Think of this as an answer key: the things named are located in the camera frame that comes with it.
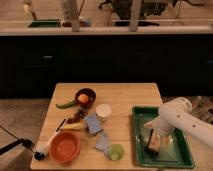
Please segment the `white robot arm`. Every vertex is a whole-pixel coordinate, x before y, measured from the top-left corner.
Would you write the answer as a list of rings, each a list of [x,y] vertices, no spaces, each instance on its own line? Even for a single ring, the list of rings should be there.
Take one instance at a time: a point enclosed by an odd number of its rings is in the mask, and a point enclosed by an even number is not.
[[[175,98],[161,104],[158,116],[144,126],[153,129],[161,137],[169,136],[177,128],[213,148],[213,125],[191,115],[192,108],[192,103],[187,98]]]

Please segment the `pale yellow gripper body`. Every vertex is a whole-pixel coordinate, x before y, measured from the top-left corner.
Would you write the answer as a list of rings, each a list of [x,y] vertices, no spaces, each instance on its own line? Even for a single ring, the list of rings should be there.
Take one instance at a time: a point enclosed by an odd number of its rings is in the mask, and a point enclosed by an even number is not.
[[[160,146],[169,143],[170,134],[173,132],[174,128],[167,125],[164,121],[159,119],[154,119],[147,122],[144,125],[145,128],[154,130],[160,137]]]

